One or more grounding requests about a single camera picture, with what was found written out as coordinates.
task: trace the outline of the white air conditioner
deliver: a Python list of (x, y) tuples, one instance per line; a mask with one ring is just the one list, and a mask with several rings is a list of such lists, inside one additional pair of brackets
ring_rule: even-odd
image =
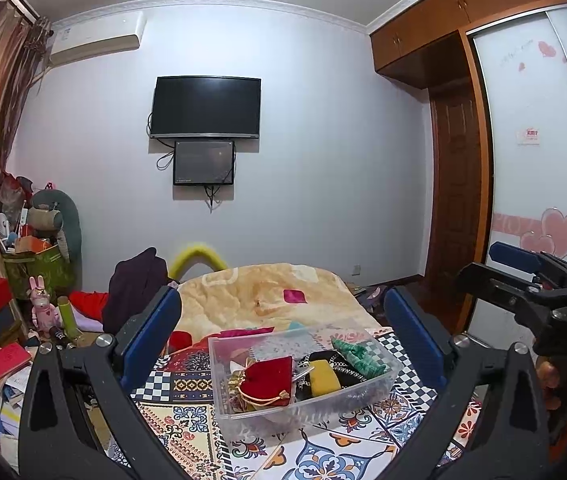
[(77, 23), (55, 33), (50, 64), (59, 66), (88, 57), (135, 50), (141, 45), (146, 17), (141, 10)]

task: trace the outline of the red book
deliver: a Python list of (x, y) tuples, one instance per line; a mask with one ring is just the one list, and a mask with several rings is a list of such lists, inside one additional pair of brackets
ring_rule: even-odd
[(0, 378), (25, 365), (30, 360), (30, 354), (19, 343), (10, 343), (0, 348)]

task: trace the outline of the small wall-mounted monitor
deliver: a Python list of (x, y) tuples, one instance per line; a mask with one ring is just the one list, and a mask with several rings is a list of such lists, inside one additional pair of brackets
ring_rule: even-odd
[(223, 186), (234, 183), (232, 140), (178, 140), (174, 144), (175, 186)]
[(150, 137), (259, 137), (261, 80), (157, 77)]

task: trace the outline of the pink rabbit figurine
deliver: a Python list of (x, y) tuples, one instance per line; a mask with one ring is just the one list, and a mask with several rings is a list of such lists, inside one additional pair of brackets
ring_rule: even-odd
[(43, 276), (38, 277), (38, 284), (33, 276), (30, 276), (30, 301), (32, 302), (32, 322), (35, 327), (49, 337), (53, 326), (61, 326), (61, 318), (58, 309), (50, 303), (50, 295), (45, 290)]

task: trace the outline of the fleece blanket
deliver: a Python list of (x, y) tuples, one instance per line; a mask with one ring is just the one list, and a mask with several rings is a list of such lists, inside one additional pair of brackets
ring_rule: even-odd
[(220, 270), (182, 283), (183, 313), (175, 330), (192, 340), (221, 330), (303, 325), (352, 319), (365, 328), (379, 324), (357, 303), (337, 275), (291, 264)]

